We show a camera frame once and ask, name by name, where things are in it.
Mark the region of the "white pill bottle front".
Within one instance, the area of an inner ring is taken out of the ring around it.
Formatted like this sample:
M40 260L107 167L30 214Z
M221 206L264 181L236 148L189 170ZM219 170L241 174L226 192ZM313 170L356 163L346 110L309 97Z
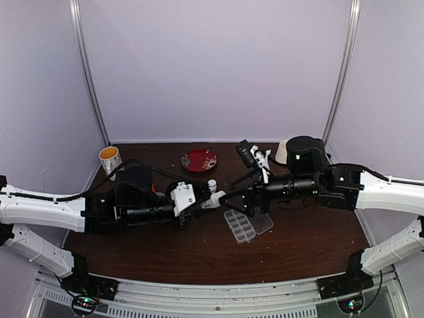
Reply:
M225 191L221 190L211 194L211 197L201 204L202 209L216 209L221 206L219 203L220 198L225 196Z

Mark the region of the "clear plastic pill organizer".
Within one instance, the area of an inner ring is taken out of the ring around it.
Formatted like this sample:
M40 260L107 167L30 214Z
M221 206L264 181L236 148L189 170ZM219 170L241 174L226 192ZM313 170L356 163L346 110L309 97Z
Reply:
M247 217L231 209L224 212L223 216L236 242L239 244L250 243L256 236L262 235L274 227L274 222L268 214Z

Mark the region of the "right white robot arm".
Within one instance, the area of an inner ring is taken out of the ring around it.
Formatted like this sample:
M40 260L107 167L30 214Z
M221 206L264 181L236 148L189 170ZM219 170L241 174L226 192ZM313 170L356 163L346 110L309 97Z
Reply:
M404 230L350 256L339 280L344 292L354 292L365 277L423 249L423 182L384 176L358 164L328 164L323 141L311 136L288 140L288 172L281 175L273 174L266 153L246 140L236 150L245 166L262 176L247 188L224 195L219 203L246 216L267 213L273 201L308 198L331 209L383 209L416 216Z

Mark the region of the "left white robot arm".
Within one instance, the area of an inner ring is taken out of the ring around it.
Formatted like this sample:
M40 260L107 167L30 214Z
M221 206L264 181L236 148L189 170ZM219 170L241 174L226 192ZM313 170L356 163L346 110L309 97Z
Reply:
M25 191L1 177L1 244L70 282L81 294L95 289L85 257L62 250L28 229L42 225L76 233L109 234L147 223L175 222L184 227L198 209L214 209L225 193L216 182L179 181L167 193L154 190L152 172L141 166L119 170L107 193L43 195Z

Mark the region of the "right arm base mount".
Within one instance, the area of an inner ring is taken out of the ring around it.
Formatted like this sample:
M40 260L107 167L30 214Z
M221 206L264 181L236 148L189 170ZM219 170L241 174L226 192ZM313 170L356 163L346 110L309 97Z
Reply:
M358 293L374 286L373 275L362 270L361 258L364 250L350 255L344 274L317 280L321 299Z

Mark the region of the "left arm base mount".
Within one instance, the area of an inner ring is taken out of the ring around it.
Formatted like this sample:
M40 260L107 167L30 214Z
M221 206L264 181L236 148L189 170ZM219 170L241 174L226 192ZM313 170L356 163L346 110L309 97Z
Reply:
M113 301L119 287L118 281L91 275L87 259L76 252L71 255L74 261L71 274L60 279L61 288L76 294Z

